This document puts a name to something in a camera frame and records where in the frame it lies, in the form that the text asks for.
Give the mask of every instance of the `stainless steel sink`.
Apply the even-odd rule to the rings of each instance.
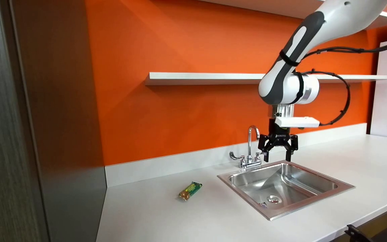
[[[287,161],[218,177],[268,220],[285,216],[354,187]]]

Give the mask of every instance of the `white countertop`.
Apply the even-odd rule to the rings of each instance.
[[[272,161],[284,159],[284,153],[272,155]],[[236,162],[138,181],[107,190],[97,242],[327,242],[347,224],[359,226],[387,211],[387,138],[362,135],[303,147],[292,161],[356,188],[268,221],[217,178],[237,170]],[[193,180],[203,187],[180,200]]]

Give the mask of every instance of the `faucet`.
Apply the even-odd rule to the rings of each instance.
[[[234,152],[231,151],[229,153],[229,156],[230,156],[231,159],[233,159],[233,160],[240,160],[240,168],[248,168],[248,167],[252,167],[252,166],[260,165],[261,164],[261,158],[259,157],[259,155],[261,154],[260,152],[256,153],[254,161],[253,161],[253,158],[252,158],[252,130],[253,129],[256,132],[256,140],[259,140],[259,136],[260,136],[258,128],[255,125],[251,125],[249,127],[249,135],[248,135],[248,141],[247,141],[247,144],[248,144],[248,147],[247,147],[247,161],[246,161],[246,157],[244,155],[242,155],[240,157],[237,157],[237,156],[234,155]]]

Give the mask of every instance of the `white shelf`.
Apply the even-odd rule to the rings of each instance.
[[[302,18],[304,19],[316,11],[325,0],[199,0],[203,2],[217,3],[260,12]],[[387,25],[387,12],[380,16],[366,29],[374,29]]]
[[[147,86],[259,84],[265,74],[150,72]],[[329,75],[315,75],[320,83],[341,83]],[[340,75],[349,83],[387,80],[387,75]]]

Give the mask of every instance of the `black cable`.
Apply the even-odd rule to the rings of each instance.
[[[325,74],[325,75],[330,75],[330,76],[333,76],[333,77],[336,77],[340,80],[342,80],[344,82],[344,84],[346,85],[346,88],[347,88],[347,100],[346,100],[346,105],[344,106],[344,109],[340,111],[340,115],[338,115],[335,119],[333,119],[331,122],[327,123],[327,124],[322,124],[320,123],[319,126],[327,126],[327,125],[333,125],[335,122],[339,121],[346,113],[347,113],[347,110],[349,109],[349,106],[350,106],[350,85],[347,83],[346,80],[344,80],[344,78],[342,78],[341,76],[335,74],[335,73],[332,73],[332,72],[320,72],[320,71],[316,71],[315,69],[309,71],[309,72],[303,72],[302,73],[303,75],[305,74]]]
[[[320,54],[322,52],[342,52],[342,53],[377,53],[387,50],[387,45],[378,47],[375,49],[357,49],[357,48],[351,48],[351,47],[344,47],[344,46],[335,46],[335,47],[328,47],[324,49],[318,49],[316,51],[308,53],[306,56],[304,56],[303,59],[309,57],[310,55],[314,54]]]

